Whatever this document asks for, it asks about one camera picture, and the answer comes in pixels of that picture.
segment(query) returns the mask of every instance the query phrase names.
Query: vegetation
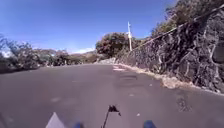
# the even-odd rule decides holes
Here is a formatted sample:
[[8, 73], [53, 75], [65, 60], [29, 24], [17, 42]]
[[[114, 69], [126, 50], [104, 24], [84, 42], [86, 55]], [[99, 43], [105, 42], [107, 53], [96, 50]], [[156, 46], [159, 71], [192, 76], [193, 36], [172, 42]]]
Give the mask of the vegetation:
[[[132, 47], [136, 48], [141, 44], [141, 40], [132, 39]], [[105, 58], [115, 57], [129, 51], [129, 39], [125, 33], [109, 33], [96, 43], [98, 54], [103, 54]]]
[[96, 52], [69, 55], [65, 50], [33, 49], [29, 43], [0, 37], [0, 73], [37, 69], [43, 66], [62, 66], [94, 63]]
[[178, 0], [175, 6], [166, 9], [167, 20], [159, 23], [152, 30], [152, 38], [218, 8], [222, 4], [224, 4], [223, 0]]

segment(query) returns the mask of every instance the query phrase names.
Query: road marking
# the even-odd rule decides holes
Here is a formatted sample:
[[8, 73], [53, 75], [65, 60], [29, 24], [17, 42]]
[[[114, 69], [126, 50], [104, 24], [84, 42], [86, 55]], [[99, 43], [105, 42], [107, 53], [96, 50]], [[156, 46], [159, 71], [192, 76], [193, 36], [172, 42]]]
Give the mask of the road marking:
[[134, 94], [129, 94], [129, 96], [134, 96]]
[[61, 100], [61, 98], [55, 97], [55, 98], [51, 99], [51, 102], [56, 103], [56, 102], [58, 102], [60, 100]]
[[113, 69], [115, 71], [125, 71], [125, 69]]

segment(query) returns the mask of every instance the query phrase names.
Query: tree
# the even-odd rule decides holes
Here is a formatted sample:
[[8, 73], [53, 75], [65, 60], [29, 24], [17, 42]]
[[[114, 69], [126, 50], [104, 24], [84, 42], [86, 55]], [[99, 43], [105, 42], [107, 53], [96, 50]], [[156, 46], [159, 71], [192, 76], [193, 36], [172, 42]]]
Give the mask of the tree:
[[168, 18], [181, 25], [224, 4], [223, 0], [179, 0], [166, 9]]
[[128, 47], [128, 36], [125, 33], [107, 34], [96, 44], [97, 53], [105, 54], [108, 57], [113, 57], [123, 48]]
[[18, 44], [17, 42], [9, 41], [6, 43], [10, 52], [13, 66], [18, 70], [34, 69], [38, 67], [38, 56], [32, 49], [29, 43]]

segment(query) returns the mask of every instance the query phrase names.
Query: stone wall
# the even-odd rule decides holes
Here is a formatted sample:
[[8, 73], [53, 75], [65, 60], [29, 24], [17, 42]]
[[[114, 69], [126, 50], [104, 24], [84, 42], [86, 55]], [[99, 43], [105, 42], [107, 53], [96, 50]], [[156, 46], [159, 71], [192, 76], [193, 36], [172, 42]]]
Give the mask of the stone wall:
[[148, 41], [118, 62], [224, 93], [224, 6]]

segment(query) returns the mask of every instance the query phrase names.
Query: dry grass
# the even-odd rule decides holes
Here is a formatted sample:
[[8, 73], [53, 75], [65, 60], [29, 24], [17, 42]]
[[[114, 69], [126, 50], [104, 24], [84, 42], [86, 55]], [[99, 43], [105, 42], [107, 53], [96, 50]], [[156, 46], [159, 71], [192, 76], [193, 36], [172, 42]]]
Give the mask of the dry grass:
[[119, 65], [121, 65], [122, 67], [128, 68], [130, 70], [133, 70], [137, 73], [143, 73], [143, 74], [149, 75], [151, 77], [154, 77], [158, 80], [162, 80], [163, 86], [167, 87], [169, 89], [174, 89], [174, 88], [178, 88], [178, 87], [194, 87], [193, 83], [191, 83], [191, 82], [190, 83], [181, 82], [180, 80], [178, 80], [175, 77], [170, 78], [166, 75], [155, 74], [155, 73], [152, 73], [150, 71], [145, 71], [144, 69], [140, 69], [140, 68], [137, 68], [137, 67], [131, 67], [131, 66], [124, 65], [124, 64], [119, 64]]

